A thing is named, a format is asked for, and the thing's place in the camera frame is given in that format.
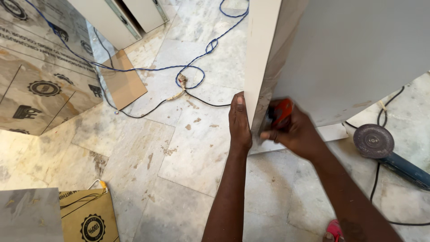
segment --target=printed logo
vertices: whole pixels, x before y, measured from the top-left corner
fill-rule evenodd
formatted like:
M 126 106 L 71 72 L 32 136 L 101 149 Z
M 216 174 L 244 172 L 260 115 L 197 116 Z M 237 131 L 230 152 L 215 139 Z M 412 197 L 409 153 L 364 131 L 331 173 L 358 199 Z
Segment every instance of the printed logo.
M 88 84 L 89 88 L 91 89 L 92 92 L 94 92 L 94 96 L 97 97 L 101 97 L 101 88 L 97 87 L 97 86 L 93 86 Z
M 51 81 L 35 81 L 28 89 L 39 96 L 55 96 L 61 92 L 61 87 Z
M 103 239 L 103 235 L 106 233 L 104 220 L 101 219 L 101 216 L 97 216 L 97 214 L 90 214 L 81 223 L 81 226 L 82 239 L 87 242 L 98 242 Z
M 92 49 L 91 49 L 91 46 L 87 43 L 87 42 L 85 42 L 85 41 L 83 41 L 83 40 L 81 40 L 81 45 L 82 45 L 82 48 L 88 53 L 88 54 L 90 54 L 91 56 L 93 56 L 92 55 Z
M 17 133 L 24 133 L 24 134 L 30 134 L 27 130 L 21 130 L 21 129 L 10 129 L 9 131 L 17 132 Z
M 18 119 L 24 119 L 24 118 L 33 118 L 33 116 L 36 116 L 38 113 L 41 113 L 42 111 L 34 109 L 30 106 L 26 105 L 20 105 L 18 109 L 16 110 L 15 114 L 13 115 L 13 118 Z
M 27 20 L 28 16 L 24 9 L 14 0 L 0 0 L 0 5 L 14 17 L 20 20 Z
M 64 40 L 64 41 L 69 41 L 69 34 L 62 28 L 56 26 L 55 24 L 53 24 L 52 22 L 49 22 L 52 27 L 54 28 L 54 31 L 56 34 L 60 35 L 60 37 Z
M 75 84 L 73 84 L 73 82 L 68 77 L 64 76 L 63 74 L 57 73 L 57 74 L 54 74 L 54 76 L 56 76 L 62 80 L 65 80 L 69 84 L 75 85 Z

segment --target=cardboard piece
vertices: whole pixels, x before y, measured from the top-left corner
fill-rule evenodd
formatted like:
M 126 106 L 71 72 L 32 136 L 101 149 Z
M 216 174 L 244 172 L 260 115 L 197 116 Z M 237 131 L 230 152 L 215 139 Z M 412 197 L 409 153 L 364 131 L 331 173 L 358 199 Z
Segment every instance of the cardboard piece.
M 120 242 L 111 193 L 105 189 L 60 192 L 64 242 Z
M 110 60 L 105 61 L 103 64 L 111 66 Z M 127 70 L 134 68 L 124 50 L 118 51 L 112 57 L 112 64 L 115 69 Z M 105 68 L 100 68 L 100 70 L 118 110 L 125 108 L 147 93 L 136 71 L 112 71 Z

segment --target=hand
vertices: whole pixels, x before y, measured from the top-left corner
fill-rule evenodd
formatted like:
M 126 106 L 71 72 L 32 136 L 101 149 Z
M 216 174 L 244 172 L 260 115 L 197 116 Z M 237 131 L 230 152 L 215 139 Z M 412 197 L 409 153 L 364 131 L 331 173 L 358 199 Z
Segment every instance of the hand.
M 231 100 L 230 112 L 230 150 L 235 149 L 248 153 L 252 146 L 252 136 L 249 130 L 248 115 L 246 113 L 245 98 L 243 92 L 236 93 Z
M 308 115 L 297 106 L 294 107 L 291 122 L 286 128 L 262 132 L 260 138 L 281 143 L 298 156 L 310 161 L 329 151 Z

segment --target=twisted blue wire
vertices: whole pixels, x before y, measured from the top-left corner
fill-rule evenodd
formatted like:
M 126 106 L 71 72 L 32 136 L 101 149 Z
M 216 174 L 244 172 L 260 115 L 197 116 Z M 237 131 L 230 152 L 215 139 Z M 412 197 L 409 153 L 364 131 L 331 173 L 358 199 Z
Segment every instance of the twisted blue wire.
M 148 69 L 148 68 L 132 68 L 132 69 L 128 69 L 128 70 L 121 70 L 121 69 L 115 69 L 115 68 L 110 68 L 110 67 L 107 67 L 107 66 L 105 66 L 105 65 L 102 65 L 102 64 L 100 64 L 100 63 L 97 63 L 97 62 L 93 62 L 93 61 L 90 61 L 90 60 L 87 60 L 87 59 L 85 59 L 85 58 L 83 58 L 83 57 L 81 57 L 80 55 L 78 55 L 78 54 L 76 54 L 75 52 L 73 52 L 70 48 L 69 48 L 69 46 L 66 44 L 66 42 L 64 42 L 64 40 L 61 38 L 61 36 L 60 36 L 60 34 L 57 32 L 57 31 L 55 31 L 55 29 L 54 29 L 54 26 L 51 24 L 51 22 L 49 22 L 47 19 L 46 19 L 46 17 L 39 11 L 39 9 L 38 8 L 36 8 L 36 6 L 34 5 L 34 4 L 32 4 L 32 3 L 30 3 L 28 0 L 25 0 L 28 4 L 30 4 L 39 14 L 40 14 L 40 16 L 42 16 L 42 18 L 48 23 L 48 25 L 52 28 L 52 30 L 54 31 L 54 33 L 56 34 L 56 35 L 58 35 L 58 37 L 60 38 L 60 40 L 61 40 L 61 42 L 63 42 L 63 44 L 67 47 L 67 49 L 70 51 L 70 52 L 72 52 L 72 54 L 74 54 L 75 56 L 77 56 L 77 57 L 79 57 L 80 59 L 82 59 L 82 60 L 84 60 L 85 62 L 89 62 L 89 63 L 91 63 L 91 64 L 93 64 L 93 65 L 96 65 L 96 66 L 98 66 L 98 67 L 100 67 L 100 68 L 105 68 L 105 69 L 109 69 L 109 70 L 113 70 L 113 71 L 137 71 L 137 70 L 141 70 L 141 71 L 161 71 L 161 70 L 165 70 L 165 69 L 170 69 L 170 68 L 176 68 L 176 67 L 182 67 L 182 69 L 178 72 L 178 74 L 176 75 L 176 78 L 175 78 L 175 83 L 176 83 L 176 85 L 178 86 L 178 87 L 181 87 L 180 85 L 179 85 L 179 83 L 178 83 L 178 76 L 179 76 L 179 74 L 181 73 L 181 72 L 183 72 L 185 69 L 187 69 L 188 67 L 192 67 L 192 68 L 196 68 L 196 69 L 198 69 L 199 71 L 201 71 L 202 73 L 203 73 L 203 77 L 202 77 L 202 79 L 200 80 L 200 82 L 199 83 L 197 83 L 197 85 L 195 85 L 194 87 L 187 87 L 187 89 L 193 89 L 193 88 L 196 88 L 196 87 L 198 87 L 202 82 L 203 82 L 203 80 L 205 79 L 205 72 L 201 69 L 201 68 L 199 68 L 199 67 L 197 67 L 197 66 L 194 66 L 194 65 L 191 65 L 194 61 L 196 61 L 197 59 L 199 59 L 199 58 L 201 58 L 201 57 L 203 57 L 203 56 L 205 56 L 205 55 L 207 55 L 207 54 L 210 54 L 210 53 L 212 53 L 214 50 L 215 50 L 215 48 L 218 46 L 218 40 L 221 38 L 221 37 L 223 37 L 226 33 L 228 33 L 228 32 L 230 32 L 230 30 L 232 30 L 232 29 L 234 29 L 240 22 L 242 22 L 242 20 L 248 15 L 248 13 L 249 13 L 249 3 L 248 3 L 248 7 L 247 7 L 247 9 L 246 9 L 246 11 L 243 13 L 243 14 L 241 14 L 241 15 L 237 15 L 237 16 L 232 16 L 232 15 L 228 15 L 228 14 L 226 14 L 224 11 L 222 11 L 222 8 L 221 8 L 221 6 L 222 6 L 222 4 L 223 4 L 223 2 L 225 1 L 225 0 L 222 0 L 222 2 L 220 3 L 220 5 L 219 5 L 219 10 L 221 11 L 221 13 L 223 13 L 225 16 L 227 16 L 227 17 L 231 17 L 231 18 L 239 18 L 239 17 L 242 17 L 235 25 L 233 25 L 233 27 L 231 27 L 230 29 L 228 29 L 225 33 L 223 33 L 222 35 L 220 35 L 218 38 L 216 38 L 216 39 L 213 39 L 213 40 L 211 40 L 210 42 L 209 42 L 209 44 L 206 46 L 206 49 L 205 49 L 205 53 L 204 54 L 202 54 L 202 55 L 200 55 L 200 56 L 198 56 L 198 57 L 196 57 L 196 58 L 194 58 L 190 63 L 188 63 L 187 65 L 172 65 L 172 66 L 168 66 L 168 67 L 164 67 L 164 68 L 159 68 L 159 69 Z

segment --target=angle grinder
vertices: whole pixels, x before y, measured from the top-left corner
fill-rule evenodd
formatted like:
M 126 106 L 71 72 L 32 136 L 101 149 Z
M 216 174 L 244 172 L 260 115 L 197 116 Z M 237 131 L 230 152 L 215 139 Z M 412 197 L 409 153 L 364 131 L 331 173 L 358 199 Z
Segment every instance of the angle grinder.
M 393 152 L 393 136 L 384 127 L 362 125 L 355 131 L 353 139 L 362 156 L 376 159 L 417 187 L 430 191 L 430 174 Z

